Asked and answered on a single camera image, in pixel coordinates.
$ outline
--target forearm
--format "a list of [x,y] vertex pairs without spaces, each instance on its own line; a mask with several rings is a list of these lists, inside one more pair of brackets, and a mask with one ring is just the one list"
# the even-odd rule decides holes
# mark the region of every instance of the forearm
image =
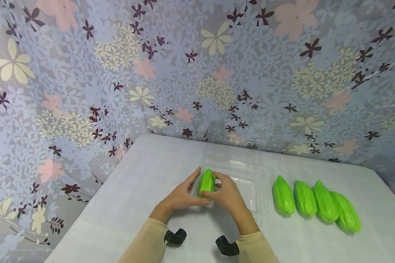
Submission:
[[240,238],[236,241],[240,263],[277,263],[278,260],[263,233],[259,230],[251,211],[245,206],[231,210]]
[[149,218],[153,218],[158,220],[159,222],[163,222],[165,225],[168,223],[170,216],[173,212],[172,206],[167,204],[165,200],[162,200],[152,211]]
[[236,243],[240,251],[239,263],[278,263],[278,259],[261,231],[241,235]]
[[240,235],[249,235],[259,231],[251,211],[244,205],[230,211]]
[[148,218],[118,263],[159,263],[165,252],[167,225]]

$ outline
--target sleeve cuff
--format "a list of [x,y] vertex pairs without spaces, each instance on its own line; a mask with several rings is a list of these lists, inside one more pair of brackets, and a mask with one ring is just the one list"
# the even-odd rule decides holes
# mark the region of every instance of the sleeve cuff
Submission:
[[249,235],[241,235],[240,238],[236,241],[236,243],[238,248],[242,250],[243,247],[256,243],[263,238],[264,238],[263,232],[259,231],[259,232],[251,233]]

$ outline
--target wrist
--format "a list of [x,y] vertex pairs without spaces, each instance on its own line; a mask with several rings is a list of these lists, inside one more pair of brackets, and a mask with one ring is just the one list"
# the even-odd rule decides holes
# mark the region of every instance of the wrist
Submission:
[[159,204],[156,207],[158,207],[165,213],[169,213],[169,214],[171,214],[174,211],[173,205],[170,204],[169,200],[167,199],[164,199],[161,202],[159,202]]
[[251,211],[247,207],[244,206],[244,208],[241,207],[232,211],[231,216],[240,235],[249,235],[260,231]]
[[162,200],[158,205],[155,206],[149,218],[159,220],[166,225],[170,219],[172,212],[173,209],[168,204],[168,202],[164,202],[164,200]]

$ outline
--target hand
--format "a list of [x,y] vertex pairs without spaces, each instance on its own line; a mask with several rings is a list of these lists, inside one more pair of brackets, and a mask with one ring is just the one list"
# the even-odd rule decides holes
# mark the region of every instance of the hand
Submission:
[[246,207],[236,183],[227,175],[214,171],[212,171],[212,174],[221,180],[221,183],[215,184],[221,190],[215,192],[201,191],[200,194],[203,197],[214,200],[214,202],[230,212],[240,235],[259,232],[259,227],[250,210]]
[[157,219],[164,224],[167,224],[171,213],[174,210],[181,210],[192,205],[209,205],[206,199],[199,197],[191,197],[189,195],[192,190],[193,182],[200,174],[201,167],[199,166],[184,182],[180,183],[164,200],[162,200],[149,216]]
[[200,194],[214,200],[218,205],[222,206],[230,213],[235,210],[247,209],[236,183],[229,176],[221,174],[220,172],[212,171],[212,174],[217,179],[221,180],[221,183],[215,184],[215,186],[221,188],[221,190],[215,192],[202,191]]

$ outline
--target person's left hand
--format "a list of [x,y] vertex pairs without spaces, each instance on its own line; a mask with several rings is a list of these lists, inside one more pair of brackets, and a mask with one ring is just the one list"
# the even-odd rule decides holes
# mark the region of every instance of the person's left hand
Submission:
[[209,205],[211,202],[200,197],[191,197],[193,182],[200,174],[199,166],[184,182],[180,183],[164,200],[162,200],[149,216],[167,224],[171,213],[174,210],[181,210],[193,205]]

